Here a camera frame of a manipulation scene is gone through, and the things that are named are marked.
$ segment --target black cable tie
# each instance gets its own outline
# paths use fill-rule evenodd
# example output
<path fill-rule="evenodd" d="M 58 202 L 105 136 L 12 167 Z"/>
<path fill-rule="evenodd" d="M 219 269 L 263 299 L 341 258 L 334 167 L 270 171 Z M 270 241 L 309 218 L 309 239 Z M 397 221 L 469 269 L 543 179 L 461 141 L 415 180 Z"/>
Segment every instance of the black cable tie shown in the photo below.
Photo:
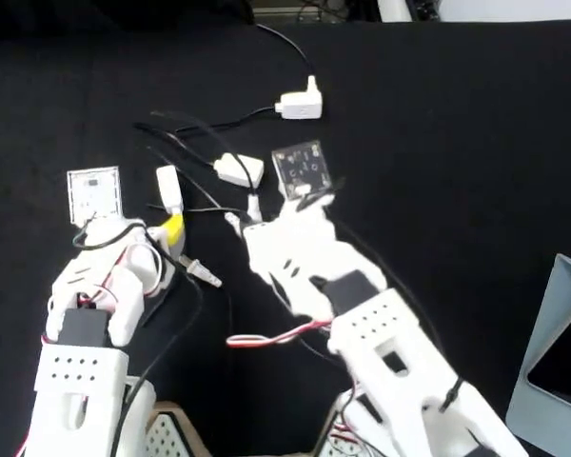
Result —
<path fill-rule="evenodd" d="M 442 403 L 442 406 L 439 409 L 440 413 L 444 414 L 448 409 L 448 407 L 450 407 L 453 404 L 453 402 L 457 400 L 457 397 L 459 396 L 459 389 L 461 388 L 462 385 L 463 385 L 463 378 L 460 376 L 459 378 L 457 378 L 457 382 L 455 383 L 455 385 L 446 393 L 446 399 L 444 400 L 444 403 Z"/>

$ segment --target perforated base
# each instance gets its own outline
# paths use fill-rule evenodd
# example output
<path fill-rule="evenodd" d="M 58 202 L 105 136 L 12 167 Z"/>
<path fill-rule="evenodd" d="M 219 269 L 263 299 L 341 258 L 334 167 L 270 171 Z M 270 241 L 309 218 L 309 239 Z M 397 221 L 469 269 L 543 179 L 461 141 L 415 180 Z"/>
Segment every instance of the perforated base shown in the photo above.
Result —
<path fill-rule="evenodd" d="M 355 436 L 347 431 L 332 427 L 317 457 L 373 457 L 366 447 L 357 443 Z"/>
<path fill-rule="evenodd" d="M 169 414 L 159 414 L 146 434 L 147 457 L 192 457 Z"/>

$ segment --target white connector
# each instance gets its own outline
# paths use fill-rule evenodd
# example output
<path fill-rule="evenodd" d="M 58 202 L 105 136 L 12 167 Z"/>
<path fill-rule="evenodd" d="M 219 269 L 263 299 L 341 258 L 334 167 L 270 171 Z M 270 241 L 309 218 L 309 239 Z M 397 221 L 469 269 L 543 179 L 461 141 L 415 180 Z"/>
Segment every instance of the white connector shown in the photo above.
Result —
<path fill-rule="evenodd" d="M 265 163 L 260 159 L 255 159 L 241 154 L 237 155 L 246 166 L 252 185 L 255 189 L 258 188 L 260 180 L 265 173 Z M 230 152 L 222 154 L 222 157 L 213 163 L 213 169 L 216 170 L 218 177 L 223 181 L 227 181 L 243 188 L 249 188 L 246 172 Z"/>
<path fill-rule="evenodd" d="M 263 222 L 263 214 L 260 212 L 260 198 L 251 193 L 247 196 L 247 215 L 252 222 Z"/>
<path fill-rule="evenodd" d="M 198 260 L 192 260 L 182 254 L 178 261 L 183 267 L 186 267 L 188 274 L 199 278 L 201 281 L 205 281 L 208 284 L 211 284 L 215 288 L 220 288 L 222 286 L 222 281 L 220 278 L 215 276 L 211 271 L 209 271 L 206 267 L 204 267 L 201 262 Z"/>
<path fill-rule="evenodd" d="M 315 76 L 310 75 L 306 83 L 306 91 L 282 94 L 275 104 L 275 112 L 281 113 L 284 119 L 319 119 L 322 117 L 324 100 L 317 88 Z"/>
<path fill-rule="evenodd" d="M 156 179 L 159 182 L 159 192 L 163 207 L 168 214 L 182 214 L 184 202 L 178 181 L 178 173 L 173 165 L 156 169 Z"/>

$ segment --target white power plug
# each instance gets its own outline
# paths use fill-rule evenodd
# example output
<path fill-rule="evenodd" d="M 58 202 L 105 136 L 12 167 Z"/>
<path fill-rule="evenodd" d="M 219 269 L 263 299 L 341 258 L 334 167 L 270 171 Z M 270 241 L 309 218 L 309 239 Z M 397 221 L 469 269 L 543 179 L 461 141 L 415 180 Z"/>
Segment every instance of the white power plug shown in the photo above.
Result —
<path fill-rule="evenodd" d="M 260 159 L 255 159 L 241 154 L 237 155 L 246 166 L 252 185 L 255 189 L 258 188 L 260 180 L 265 173 L 265 163 Z M 230 152 L 222 154 L 222 157 L 213 163 L 213 169 L 216 170 L 218 177 L 223 181 L 227 181 L 230 184 L 241 186 L 243 188 L 249 188 L 246 172 Z"/>
<path fill-rule="evenodd" d="M 275 112 L 284 119 L 319 119 L 322 117 L 324 99 L 317 88 L 315 76 L 310 75 L 304 92 L 284 93 L 275 104 Z"/>

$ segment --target black table surface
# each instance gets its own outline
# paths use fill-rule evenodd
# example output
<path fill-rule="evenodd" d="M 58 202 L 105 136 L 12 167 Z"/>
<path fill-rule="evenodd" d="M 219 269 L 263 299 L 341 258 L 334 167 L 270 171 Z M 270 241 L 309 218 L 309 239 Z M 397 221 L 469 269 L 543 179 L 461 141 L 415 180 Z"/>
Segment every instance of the black table surface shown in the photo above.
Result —
<path fill-rule="evenodd" d="M 281 204 L 270 152 L 320 139 L 345 178 L 333 214 L 416 292 L 454 369 L 504 417 L 554 257 L 571 256 L 571 22 L 283 31 L 317 67 L 325 116 L 228 134 L 266 159 L 263 208 Z M 50 285 L 75 255 L 66 171 L 120 166 L 126 215 L 160 222 L 146 207 L 159 200 L 156 143 L 131 123 L 153 109 L 234 119 L 305 77 L 292 49 L 253 27 L 0 42 L 0 455 L 27 429 Z M 187 169 L 224 205 L 245 204 Z M 205 205 L 185 187 L 190 206 Z M 298 344 L 228 351 L 231 326 L 275 334 L 297 321 L 221 216 L 191 215 L 187 229 L 190 255 L 224 279 L 234 323 L 206 290 L 201 318 L 150 376 L 158 398 L 179 403 L 218 455 L 310 450 L 346 375 Z M 132 373 L 194 306 L 182 284 L 135 335 Z"/>

